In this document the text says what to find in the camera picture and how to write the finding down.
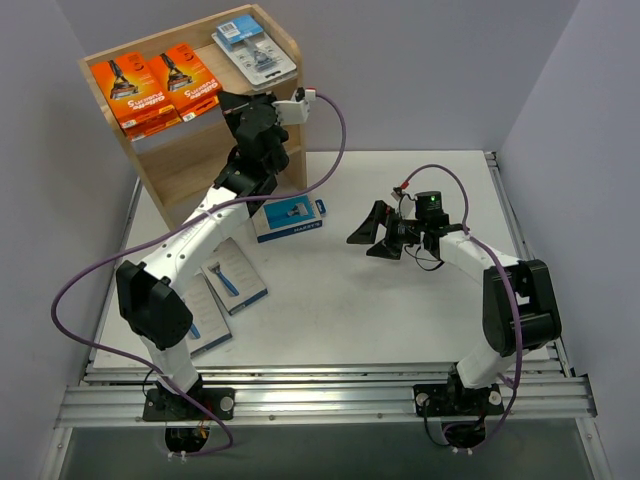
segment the black mounting bracket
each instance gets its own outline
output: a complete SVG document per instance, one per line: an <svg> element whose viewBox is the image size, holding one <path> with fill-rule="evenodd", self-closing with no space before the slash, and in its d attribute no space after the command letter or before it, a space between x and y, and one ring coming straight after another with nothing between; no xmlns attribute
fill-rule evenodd
<svg viewBox="0 0 640 480"><path fill-rule="evenodd" d="M233 388L199 388L189 390L189 396L208 408L220 420L232 420L235 406ZM167 392L164 388L147 391L142 420L145 422L181 422L208 420L209 417L182 397Z"/></svg>
<svg viewBox="0 0 640 480"><path fill-rule="evenodd" d="M452 401L447 384L414 385L413 398L416 415L425 417L426 413L427 417L479 417L482 414L502 415L504 413L502 402L498 405L492 405L487 400L491 392L500 393L500 387L497 384L494 383L491 387L478 388L470 392L473 392L473 396L469 398L467 394L465 407L460 409L459 405Z"/></svg>

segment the metal frame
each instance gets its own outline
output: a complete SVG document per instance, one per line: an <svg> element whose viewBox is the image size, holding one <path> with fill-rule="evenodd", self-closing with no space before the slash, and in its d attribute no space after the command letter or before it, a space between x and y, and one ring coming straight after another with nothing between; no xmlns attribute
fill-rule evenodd
<svg viewBox="0 0 640 480"><path fill-rule="evenodd" d="M518 255L532 258L522 238L500 178L495 153L485 155L509 231ZM133 192L127 225L140 194ZM100 318L102 331L105 315ZM588 378L577 378L570 368L562 341L548 346L550 360L525 361L522 384L514 404L514 419L574 418L596 479L611 478L606 456L595 428L595 403ZM234 420L230 425L344 424L421 422L415 415L412 387L442 382L449 363L317 366L317 367L210 367L199 368L206 384L236 389ZM86 370L82 385L67 389L54 442L42 478L57 478L74 428L164 428L141 419L145 398L141 384L147 370ZM501 389L505 399L507 388ZM430 418L430 422L446 421ZM172 422L173 426L196 422Z"/></svg>

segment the cable connector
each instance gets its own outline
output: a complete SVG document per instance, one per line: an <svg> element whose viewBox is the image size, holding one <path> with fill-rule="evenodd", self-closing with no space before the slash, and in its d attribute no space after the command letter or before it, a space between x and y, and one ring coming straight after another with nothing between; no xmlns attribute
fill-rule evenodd
<svg viewBox="0 0 640 480"><path fill-rule="evenodd" d="M309 118L309 112L311 107L309 102L313 102L316 99L315 88L302 88L298 87L291 100L279 100L273 102L272 105L276 109L278 115L278 124L284 125L300 125L305 123Z"/></svg>

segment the razor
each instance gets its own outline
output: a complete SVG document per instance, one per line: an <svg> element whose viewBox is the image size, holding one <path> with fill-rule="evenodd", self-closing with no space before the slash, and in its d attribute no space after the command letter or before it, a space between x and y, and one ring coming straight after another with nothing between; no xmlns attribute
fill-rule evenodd
<svg viewBox="0 0 640 480"><path fill-rule="evenodd" d="M185 75L180 71L176 64L169 58L166 53L161 53L160 56L164 60L164 64L169 69L169 79L167 80L167 89L170 92L186 87L190 83L193 83L193 79L189 75Z"/></svg>
<svg viewBox="0 0 640 480"><path fill-rule="evenodd" d="M215 264L211 265L209 267L209 271L220 279L222 284L229 291L229 295L231 295L232 297L237 297L238 295L240 295L240 292L238 292L238 289L233 285L233 283L231 283L231 280L225 277L220 270L220 262L216 262Z"/></svg>
<svg viewBox="0 0 640 480"><path fill-rule="evenodd" d="M109 60L109 66L116 77L109 95L111 100L118 100L138 93L138 87L125 78L122 70L114 60Z"/></svg>

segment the wooden shelf board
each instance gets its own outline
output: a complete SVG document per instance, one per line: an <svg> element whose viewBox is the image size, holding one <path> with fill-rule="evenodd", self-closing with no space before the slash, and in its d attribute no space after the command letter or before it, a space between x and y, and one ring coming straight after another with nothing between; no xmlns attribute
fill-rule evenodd
<svg viewBox="0 0 640 480"><path fill-rule="evenodd" d="M289 155L301 150L299 128L289 128ZM165 208L204 191L227 162L235 141L224 122L161 145L138 156Z"/></svg>

